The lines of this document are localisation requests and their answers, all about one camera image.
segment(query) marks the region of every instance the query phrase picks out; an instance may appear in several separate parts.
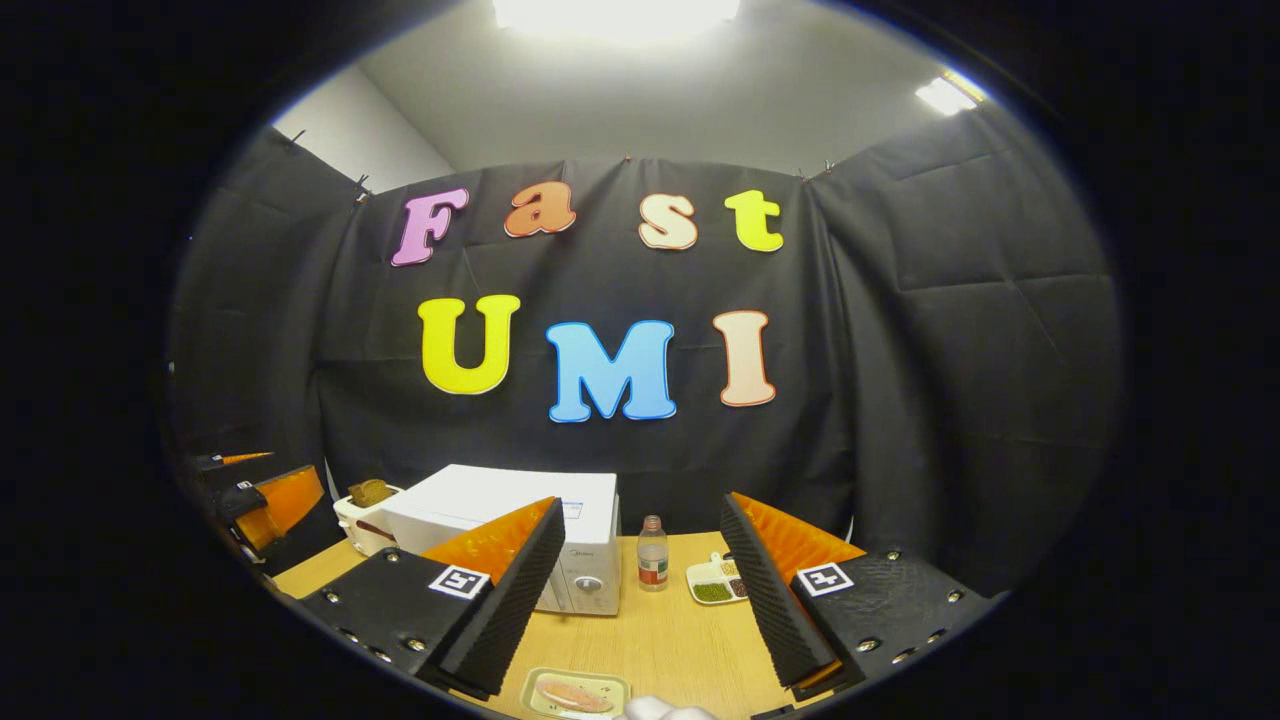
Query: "white wall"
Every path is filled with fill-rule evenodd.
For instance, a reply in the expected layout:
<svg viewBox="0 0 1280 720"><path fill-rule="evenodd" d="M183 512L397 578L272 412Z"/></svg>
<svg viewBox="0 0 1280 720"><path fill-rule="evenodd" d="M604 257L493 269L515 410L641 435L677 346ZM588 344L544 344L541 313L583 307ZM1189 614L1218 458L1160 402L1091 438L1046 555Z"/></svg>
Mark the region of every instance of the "white wall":
<svg viewBox="0 0 1280 720"><path fill-rule="evenodd" d="M449 163L404 119L369 77L351 65L274 123L285 137L372 192L453 174Z"/></svg>

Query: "foam letter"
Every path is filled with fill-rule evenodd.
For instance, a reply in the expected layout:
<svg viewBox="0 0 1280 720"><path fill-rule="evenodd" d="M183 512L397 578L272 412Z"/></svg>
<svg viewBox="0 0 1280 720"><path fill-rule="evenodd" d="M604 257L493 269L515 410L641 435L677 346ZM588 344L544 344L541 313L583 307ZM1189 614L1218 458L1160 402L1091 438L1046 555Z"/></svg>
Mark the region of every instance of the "foam letter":
<svg viewBox="0 0 1280 720"><path fill-rule="evenodd" d="M730 407L764 405L778 395L778 391L764 379L760 331L767 324L769 316L758 310L722 313L712 320L712 325L724 336L728 384L721 392L721 402Z"/></svg>
<svg viewBox="0 0 1280 720"><path fill-rule="evenodd" d="M511 363L511 315L520 309L515 295L486 295L476 301L484 315L484 360L460 368L453 354L458 315L466 304L453 297L428 300L417 306L422 318L422 372L431 384L453 395L480 395L498 387Z"/></svg>
<svg viewBox="0 0 1280 720"><path fill-rule="evenodd" d="M467 206L467 200L470 200L467 190L460 187L439 195L415 197L406 202L408 220L404 223L404 234L401 236L401 247L392 256L392 265L413 265L430 260L431 243L428 236L430 240L440 242L444 238L444 232L449 229L449 218L453 215L449 208L461 210Z"/></svg>
<svg viewBox="0 0 1280 720"><path fill-rule="evenodd" d="M641 320L627 331L618 355L609 360L595 331L586 323L561 323L547 328L547 340L559 360L556 406L552 420L581 423L591 416L582 402L582 389L600 415L612 418L631 386L631 400L622 414L632 420L660 420L676 414L667 396L667 341L676 334L671 323Z"/></svg>
<svg viewBox="0 0 1280 720"><path fill-rule="evenodd" d="M573 224L577 213L570 210L570 190L562 182L540 182L526 187L511 199L515 210L503 227L511 237L527 237L535 232L559 232Z"/></svg>
<svg viewBox="0 0 1280 720"><path fill-rule="evenodd" d="M782 213L777 202L769 202L759 190L748 190L724 199L724 206L733 210L737 222L737 240L751 250L773 252L782 247L782 236L769 232L764 217L776 218Z"/></svg>
<svg viewBox="0 0 1280 720"><path fill-rule="evenodd" d="M684 195L655 192L640 201L640 240L659 250L685 250L698 242L698 225L689 218L694 204Z"/></svg>

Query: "small dish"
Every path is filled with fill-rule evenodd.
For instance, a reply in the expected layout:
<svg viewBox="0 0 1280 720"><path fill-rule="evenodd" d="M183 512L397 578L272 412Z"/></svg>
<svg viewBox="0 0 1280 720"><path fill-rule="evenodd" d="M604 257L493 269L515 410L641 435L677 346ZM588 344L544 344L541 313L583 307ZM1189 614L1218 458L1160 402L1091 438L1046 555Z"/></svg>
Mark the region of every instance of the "small dish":
<svg viewBox="0 0 1280 720"><path fill-rule="evenodd" d="M580 688L598 697L609 701L611 707L599 712L582 712L561 707L554 701L538 692L540 680L564 683L570 687ZM573 720L600 720L613 719L622 715L622 708L631 700L631 685L616 675L598 675L594 673L575 673L572 670L557 670L554 667L534 667L525 679L525 687L520 691L520 703L529 710L545 715L547 717L570 717Z"/></svg>
<svg viewBox="0 0 1280 720"><path fill-rule="evenodd" d="M727 574L726 570L733 570L733 574ZM737 580L739 587L742 582L736 570L737 565L732 560L723 560L721 553L713 552L709 562L690 565L685 570L689 594L694 596L694 601L699 605L724 605L726 602L746 600L745 594L739 596L733 592L733 582ZM704 597L709 598L699 597L699 589L703 591Z"/></svg>

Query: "blue letter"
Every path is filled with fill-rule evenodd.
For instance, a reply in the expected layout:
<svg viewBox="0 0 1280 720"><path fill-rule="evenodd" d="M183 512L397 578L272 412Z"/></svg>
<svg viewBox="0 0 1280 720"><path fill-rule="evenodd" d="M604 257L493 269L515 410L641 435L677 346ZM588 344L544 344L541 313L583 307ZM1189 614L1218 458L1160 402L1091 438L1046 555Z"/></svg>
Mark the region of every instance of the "blue letter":
<svg viewBox="0 0 1280 720"><path fill-rule="evenodd" d="M561 323L547 328L547 340L559 359L558 388L552 420L581 423L591 416L582 388L600 415L612 418L631 384L631 400L622 414L632 420L660 420L676 414L667 396L667 341L676 334L671 323L641 320L627 331L618 356L609 360L604 346L586 323Z"/></svg>

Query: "white microwave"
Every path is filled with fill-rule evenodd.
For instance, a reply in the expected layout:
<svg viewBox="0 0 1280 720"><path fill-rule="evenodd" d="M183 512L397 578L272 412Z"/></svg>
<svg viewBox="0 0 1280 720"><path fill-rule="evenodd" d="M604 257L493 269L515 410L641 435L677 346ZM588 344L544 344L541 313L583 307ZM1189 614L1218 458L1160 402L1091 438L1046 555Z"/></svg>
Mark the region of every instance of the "white microwave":
<svg viewBox="0 0 1280 720"><path fill-rule="evenodd" d="M559 497L564 509L564 546L538 610L617 615L622 578L617 475L612 473L449 465L378 506L396 543L422 553L547 496Z"/></svg>

